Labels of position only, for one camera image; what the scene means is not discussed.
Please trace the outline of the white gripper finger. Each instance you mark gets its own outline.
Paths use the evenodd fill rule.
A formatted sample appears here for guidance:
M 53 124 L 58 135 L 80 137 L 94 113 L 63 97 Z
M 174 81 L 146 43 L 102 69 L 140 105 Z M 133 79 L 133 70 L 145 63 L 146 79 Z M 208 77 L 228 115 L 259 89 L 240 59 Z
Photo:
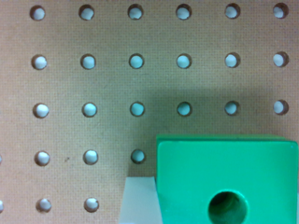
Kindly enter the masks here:
M 163 224 L 154 177 L 127 177 L 119 224 Z

